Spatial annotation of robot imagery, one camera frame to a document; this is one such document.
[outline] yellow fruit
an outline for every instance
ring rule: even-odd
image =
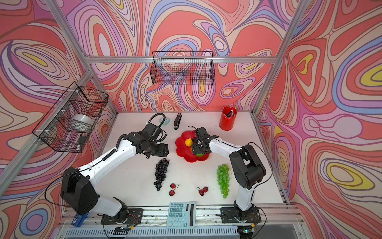
[[[186,144],[186,146],[191,147],[192,139],[190,139],[190,138],[186,139],[185,144]]]

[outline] black mounting plate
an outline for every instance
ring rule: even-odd
[[[137,221],[136,218],[138,218],[138,224],[140,224],[142,221],[143,208],[128,208],[128,210],[129,210],[129,214],[134,216],[128,216],[126,222],[123,223],[123,225],[128,225],[128,226],[135,225]],[[112,217],[106,216],[106,215],[102,217],[101,224],[102,225],[119,225],[114,222]]]
[[[254,223],[255,225],[261,222],[261,216],[259,208],[253,206],[252,209],[247,210],[246,217],[241,218],[241,221],[245,223]],[[222,216],[222,223],[240,223],[235,219],[235,210],[231,208],[220,208],[220,214]]]

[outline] red cup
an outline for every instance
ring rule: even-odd
[[[233,116],[227,117],[227,114],[233,110]],[[233,123],[235,122],[237,110],[233,107],[225,107],[222,111],[222,116],[220,118],[219,127],[222,130],[229,131],[233,128]]]

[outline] psychedelic wallpaper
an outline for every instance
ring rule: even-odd
[[[0,171],[84,69],[43,1],[0,1]],[[113,118],[109,109],[81,154],[41,145],[0,197],[0,238],[48,238],[62,208],[45,201],[45,187],[69,166],[94,159]],[[48,197],[59,201],[60,181]]]
[[[63,3],[61,9],[87,55],[212,50],[215,56],[275,56],[296,5],[292,0],[85,0]],[[93,64],[117,111],[251,110],[269,68],[220,63],[214,86],[153,86],[150,64]]]
[[[313,238],[382,238],[382,1],[313,0],[257,118]]]

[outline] calculator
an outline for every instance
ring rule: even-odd
[[[195,202],[171,202],[168,207],[166,227],[169,229],[194,229],[195,216]]]

